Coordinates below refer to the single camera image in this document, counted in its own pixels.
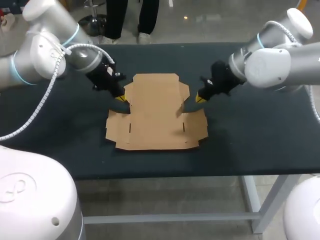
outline cardboard flap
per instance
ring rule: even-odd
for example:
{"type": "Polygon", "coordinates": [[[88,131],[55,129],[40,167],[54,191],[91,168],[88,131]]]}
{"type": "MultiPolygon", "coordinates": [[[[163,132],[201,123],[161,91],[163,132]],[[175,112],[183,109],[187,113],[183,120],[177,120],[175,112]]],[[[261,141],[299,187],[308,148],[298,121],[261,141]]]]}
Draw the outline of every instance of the cardboard flap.
{"type": "Polygon", "coordinates": [[[208,136],[203,110],[182,113],[189,87],[174,73],[137,74],[125,86],[125,95],[131,114],[110,111],[106,122],[106,138],[116,142],[116,148],[188,149],[208,136]]]}

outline white robotic arm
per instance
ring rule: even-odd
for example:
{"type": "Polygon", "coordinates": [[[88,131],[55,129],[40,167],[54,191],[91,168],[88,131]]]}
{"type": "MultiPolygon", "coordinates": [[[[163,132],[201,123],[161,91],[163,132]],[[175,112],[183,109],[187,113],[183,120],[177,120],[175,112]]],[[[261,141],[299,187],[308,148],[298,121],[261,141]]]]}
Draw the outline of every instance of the white robotic arm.
{"type": "Polygon", "coordinates": [[[0,239],[86,239],[75,182],[60,163],[0,146],[0,239]]]}
{"type": "Polygon", "coordinates": [[[51,79],[62,51],[84,44],[61,59],[57,76],[68,62],[85,74],[97,90],[108,90],[114,98],[125,102],[125,89],[117,81],[124,76],[116,73],[115,62],[97,48],[88,47],[92,41],[57,0],[30,0],[22,15],[30,28],[17,52],[0,57],[0,92],[51,79]]]}
{"type": "Polygon", "coordinates": [[[320,85],[320,43],[303,45],[312,35],[310,22],[295,8],[289,9],[279,21],[268,21],[254,38],[229,57],[228,64],[217,61],[211,66],[211,79],[202,78],[204,88],[198,91],[196,102],[228,94],[246,81],[257,88],[273,90],[320,85]]]}
{"type": "Polygon", "coordinates": [[[320,85],[320,42],[259,49],[247,59],[244,73],[257,88],[320,85]]]}

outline dark table top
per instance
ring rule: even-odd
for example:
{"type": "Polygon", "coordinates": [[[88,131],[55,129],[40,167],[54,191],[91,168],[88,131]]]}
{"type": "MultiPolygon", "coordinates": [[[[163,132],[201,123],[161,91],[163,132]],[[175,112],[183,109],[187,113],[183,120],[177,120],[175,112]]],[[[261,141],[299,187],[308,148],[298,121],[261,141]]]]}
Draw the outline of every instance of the dark table top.
{"type": "MultiPolygon", "coordinates": [[[[75,179],[280,175],[320,172],[320,127],[304,89],[279,93],[249,84],[205,105],[194,101],[210,76],[211,64],[227,60],[239,43],[104,46],[128,76],[176,73],[188,84],[186,110],[204,106],[209,137],[199,148],[175,151],[124,151],[105,140],[109,108],[123,110],[108,92],[92,90],[81,73],[69,70],[54,86],[37,119],[2,145],[51,157],[75,179]]],[[[0,96],[0,135],[30,116],[48,82],[10,89],[0,96]]]]}

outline robotic arm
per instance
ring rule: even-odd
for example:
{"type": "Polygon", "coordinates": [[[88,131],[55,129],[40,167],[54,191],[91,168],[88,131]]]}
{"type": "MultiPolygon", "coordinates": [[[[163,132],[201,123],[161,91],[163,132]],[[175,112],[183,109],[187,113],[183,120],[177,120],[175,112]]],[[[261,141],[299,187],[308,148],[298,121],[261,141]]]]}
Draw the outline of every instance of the robotic arm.
{"type": "MultiPolygon", "coordinates": [[[[74,44],[92,44],[68,11],[56,0],[30,0],[23,18],[30,28],[20,49],[12,55],[0,57],[0,92],[15,86],[35,85],[51,79],[56,61],[62,52],[74,44]]],[[[116,72],[116,64],[96,49],[74,48],[61,59],[57,76],[66,69],[66,62],[84,73],[96,90],[108,90],[125,102],[125,89],[118,83],[125,78],[116,72]]]]}
{"type": "Polygon", "coordinates": [[[268,21],[262,31],[229,57],[228,64],[217,61],[211,66],[211,78],[200,78],[204,88],[198,91],[196,102],[229,94],[246,81],[257,88],[275,90],[320,85],[320,42],[302,45],[312,35],[310,22],[295,8],[280,21],[268,21]]]}

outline concrete floor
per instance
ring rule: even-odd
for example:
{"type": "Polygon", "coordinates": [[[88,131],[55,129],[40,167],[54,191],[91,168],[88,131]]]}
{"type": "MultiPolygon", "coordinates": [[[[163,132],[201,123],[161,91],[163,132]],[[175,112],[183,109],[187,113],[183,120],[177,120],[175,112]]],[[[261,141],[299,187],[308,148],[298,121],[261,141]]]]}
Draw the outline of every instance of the concrete floor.
{"type": "MultiPolygon", "coordinates": [[[[158,21],[152,41],[162,43],[244,42],[264,23],[297,0],[168,0],[160,1],[158,21]]],[[[129,0],[120,44],[136,44],[140,3],[129,0]]],[[[314,29],[312,42],[320,41],[320,2],[309,0],[305,14],[314,29]]],[[[105,13],[105,6],[98,10],[105,13]]],[[[79,8],[76,20],[90,14],[79,8]]],[[[21,16],[10,34],[0,35],[0,56],[21,45],[28,28],[21,16]]],[[[320,106],[320,89],[315,88],[320,106]]],[[[301,181],[311,177],[303,175],[301,181]]],[[[276,176],[255,177],[261,202],[276,176]]],[[[244,211],[245,203],[238,177],[181,177],[79,181],[76,183],[84,216],[215,213],[244,211]]],[[[88,240],[285,240],[282,209],[262,235],[253,235],[247,221],[126,223],[87,225],[88,240]]]]}

